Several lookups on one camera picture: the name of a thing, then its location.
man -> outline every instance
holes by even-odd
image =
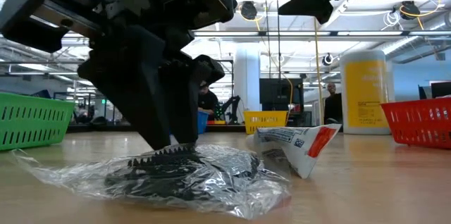
[[[209,120],[214,120],[214,109],[218,103],[218,97],[210,91],[208,84],[202,81],[199,89],[199,111],[207,112]]]
[[[327,84],[330,96],[326,98],[324,105],[324,123],[343,124],[343,110],[341,106],[341,94],[336,94],[337,88],[334,83]]]

green plastic basket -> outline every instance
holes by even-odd
[[[63,141],[74,103],[0,93],[0,151]]]

red label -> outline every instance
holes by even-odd
[[[309,153],[307,154],[312,158],[318,157],[319,152],[324,148],[327,142],[332,139],[335,131],[336,129],[330,129],[327,127],[322,127],[321,129],[319,129],[316,139],[311,145]]]

red basket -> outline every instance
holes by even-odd
[[[400,144],[451,149],[451,98],[382,104]]]

table surface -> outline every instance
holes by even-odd
[[[201,142],[246,149],[243,133],[208,133]],[[51,166],[151,151],[136,133],[78,133],[27,149]],[[2,223],[449,223],[451,151],[395,144],[389,136],[338,135],[309,179],[292,178],[289,206],[249,222],[215,213],[156,210],[88,199],[44,185],[0,153]]]

